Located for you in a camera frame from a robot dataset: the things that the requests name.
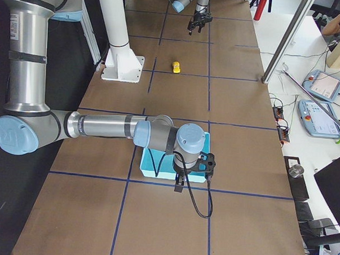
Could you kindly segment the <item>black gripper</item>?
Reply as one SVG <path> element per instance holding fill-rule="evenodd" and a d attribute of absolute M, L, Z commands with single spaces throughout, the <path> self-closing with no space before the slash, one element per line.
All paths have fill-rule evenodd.
<path fill-rule="evenodd" d="M 181 193 L 184 188 L 184 181 L 186 179 L 187 169 L 181 168 L 177 166 L 176 164 L 174 164 L 173 169 L 176 172 L 176 177 L 175 177 L 176 182 L 175 182 L 174 191 Z"/>
<path fill-rule="evenodd" d="M 189 22 L 187 29 L 189 35 L 192 35 L 195 25 L 198 25 L 198 33 L 201 33 L 202 26 L 213 20 L 210 12 L 195 11 L 193 14 L 193 20 Z"/>

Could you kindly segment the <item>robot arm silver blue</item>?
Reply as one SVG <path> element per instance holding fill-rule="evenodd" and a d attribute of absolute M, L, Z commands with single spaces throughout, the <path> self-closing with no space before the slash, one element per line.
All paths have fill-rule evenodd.
<path fill-rule="evenodd" d="M 193 0 L 169 0 L 173 9 L 177 13 L 181 13 Z M 201 29 L 207 24 L 212 22 L 213 17 L 209 8 L 210 0 L 196 0 L 196 8 L 193 13 L 192 19 L 187 26 L 189 35 L 193 30 L 198 28 L 198 32 L 201 33 Z"/>
<path fill-rule="evenodd" d="M 65 138 L 127 138 L 173 156 L 177 192 L 189 185 L 189 174 L 209 174 L 214 161 L 203 151 L 206 137 L 198 125 L 176 127 L 164 115 L 82 115 L 47 106 L 48 21 L 81 21 L 82 1 L 4 0 L 10 11 L 10 85 L 0 117 L 1 149 L 24 155 Z"/>

